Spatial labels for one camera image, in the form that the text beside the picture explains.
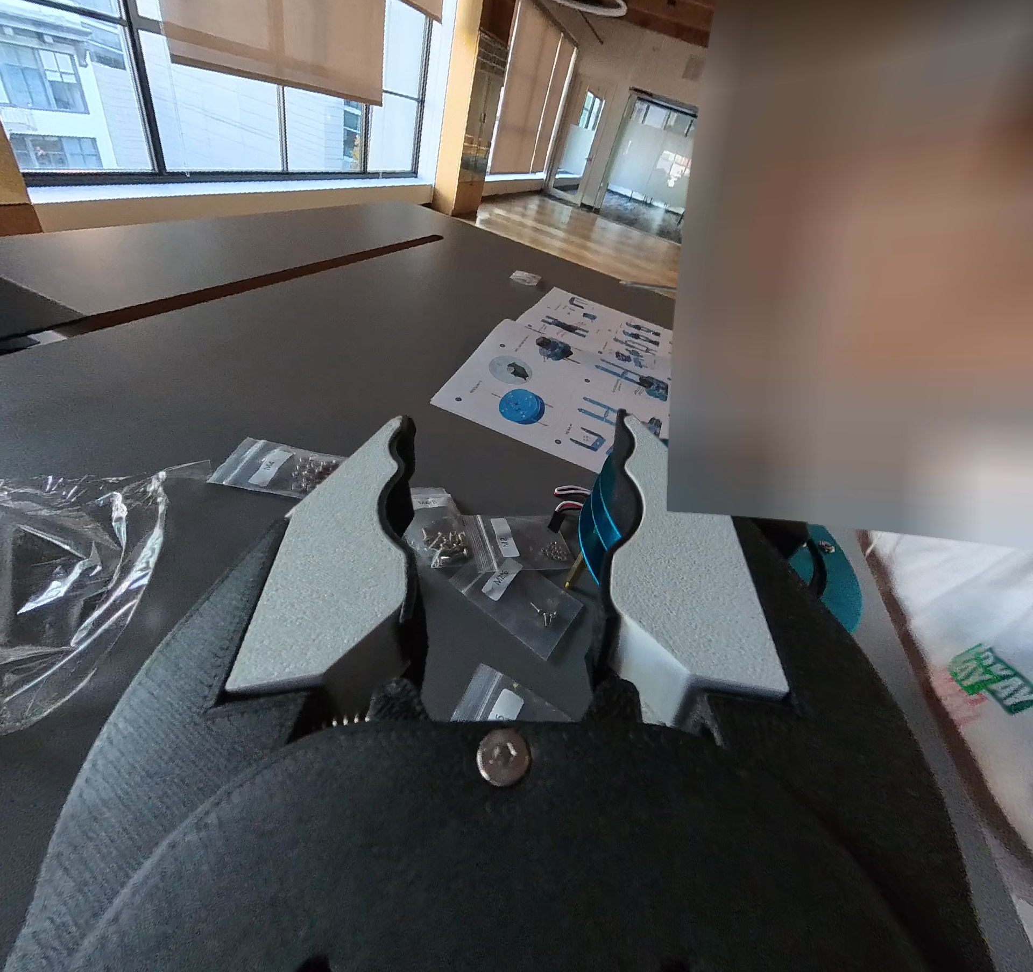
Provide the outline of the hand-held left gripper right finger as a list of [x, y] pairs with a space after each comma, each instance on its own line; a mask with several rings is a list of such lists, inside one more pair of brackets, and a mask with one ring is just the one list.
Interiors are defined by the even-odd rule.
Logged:
[[641, 518], [600, 586], [603, 669], [629, 682], [641, 719], [692, 728], [713, 694], [781, 702], [790, 687], [731, 518], [667, 507], [667, 445], [619, 413], [613, 450]]

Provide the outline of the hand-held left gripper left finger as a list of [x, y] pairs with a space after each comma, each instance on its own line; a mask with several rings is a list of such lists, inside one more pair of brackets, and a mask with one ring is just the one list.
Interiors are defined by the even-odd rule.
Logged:
[[422, 601], [410, 479], [416, 428], [400, 415], [301, 500], [225, 682], [230, 696], [422, 688]]

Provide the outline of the blue metal servo bracket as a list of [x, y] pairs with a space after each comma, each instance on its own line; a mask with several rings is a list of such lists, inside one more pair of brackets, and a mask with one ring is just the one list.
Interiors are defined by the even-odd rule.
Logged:
[[581, 508], [576, 532], [580, 554], [564, 587], [573, 588], [584, 572], [603, 586], [613, 552], [634, 533], [640, 518], [639, 490], [625, 462], [611, 453]]

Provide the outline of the dark grey desk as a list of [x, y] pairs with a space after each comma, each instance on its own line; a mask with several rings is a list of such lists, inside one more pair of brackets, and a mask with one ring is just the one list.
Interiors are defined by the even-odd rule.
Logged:
[[[510, 281], [539, 274], [537, 288]], [[571, 462], [432, 407], [503, 319], [556, 286], [674, 326], [674, 297], [411, 203], [190, 220], [2, 242], [2, 278], [103, 311], [66, 340], [2, 356], [2, 476], [120, 477], [217, 467], [245, 436], [349, 454], [410, 415], [417, 485], [464, 511], [542, 513]], [[100, 728], [154, 647], [288, 500], [183, 482], [129, 626], [93, 678], [39, 723], [2, 736], [2, 968], [49, 838]], [[479, 663], [570, 715], [589, 699], [589, 612], [543, 663], [431, 581], [430, 712], [449, 714]]]

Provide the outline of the clear bag of nuts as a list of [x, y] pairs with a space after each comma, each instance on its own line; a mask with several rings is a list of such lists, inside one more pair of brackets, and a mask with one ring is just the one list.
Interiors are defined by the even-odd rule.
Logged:
[[575, 563], [564, 536], [549, 528], [549, 518], [464, 515], [461, 524], [481, 573], [498, 570], [507, 560], [549, 572]]
[[299, 501], [326, 480], [342, 462], [342, 456], [249, 437], [219, 464], [207, 482]]

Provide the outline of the clear bag of screws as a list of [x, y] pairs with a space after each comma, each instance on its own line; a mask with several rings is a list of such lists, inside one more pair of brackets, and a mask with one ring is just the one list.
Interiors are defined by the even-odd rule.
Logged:
[[543, 573], [505, 559], [498, 569], [459, 568], [453, 588], [538, 658], [549, 661], [584, 605]]
[[412, 518], [404, 539], [420, 565], [442, 571], [490, 567], [484, 541], [474, 519], [461, 514], [443, 488], [410, 488]]

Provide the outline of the clear labelled plastic bag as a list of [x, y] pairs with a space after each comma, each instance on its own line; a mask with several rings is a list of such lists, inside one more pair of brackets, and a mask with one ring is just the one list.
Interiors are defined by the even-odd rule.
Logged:
[[569, 723], [571, 718], [496, 668], [479, 664], [453, 709], [452, 722]]

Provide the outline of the clear crumpled plastic wrap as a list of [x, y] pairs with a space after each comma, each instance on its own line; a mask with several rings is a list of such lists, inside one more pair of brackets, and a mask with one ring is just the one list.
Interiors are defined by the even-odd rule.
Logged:
[[152, 577], [171, 488], [210, 472], [204, 460], [134, 476], [2, 476], [2, 736], [93, 678]]

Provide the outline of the white printed plastic bag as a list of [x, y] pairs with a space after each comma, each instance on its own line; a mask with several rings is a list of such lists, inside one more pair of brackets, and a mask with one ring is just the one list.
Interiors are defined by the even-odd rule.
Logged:
[[891, 532], [859, 540], [1031, 929], [1032, 554]]

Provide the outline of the printed instruction sheet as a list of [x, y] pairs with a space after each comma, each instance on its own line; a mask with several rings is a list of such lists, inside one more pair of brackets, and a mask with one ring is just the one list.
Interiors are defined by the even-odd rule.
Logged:
[[504, 320], [431, 405], [598, 472], [620, 412], [668, 441], [669, 385], [669, 358], [633, 337], [550, 335]]
[[602, 351], [617, 346], [665, 358], [674, 353], [671, 330], [559, 287], [549, 289], [515, 321], [580, 350]]

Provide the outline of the frosted glass partition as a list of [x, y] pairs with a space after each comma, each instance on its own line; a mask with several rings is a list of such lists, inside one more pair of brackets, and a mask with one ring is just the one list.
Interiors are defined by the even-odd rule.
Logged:
[[696, 107], [631, 90], [605, 190], [684, 216], [697, 123]]

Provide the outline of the large beige window blind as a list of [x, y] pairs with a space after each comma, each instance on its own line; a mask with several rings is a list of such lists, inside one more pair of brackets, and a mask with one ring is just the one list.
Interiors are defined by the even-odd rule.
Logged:
[[175, 64], [382, 102], [386, 0], [159, 0]]

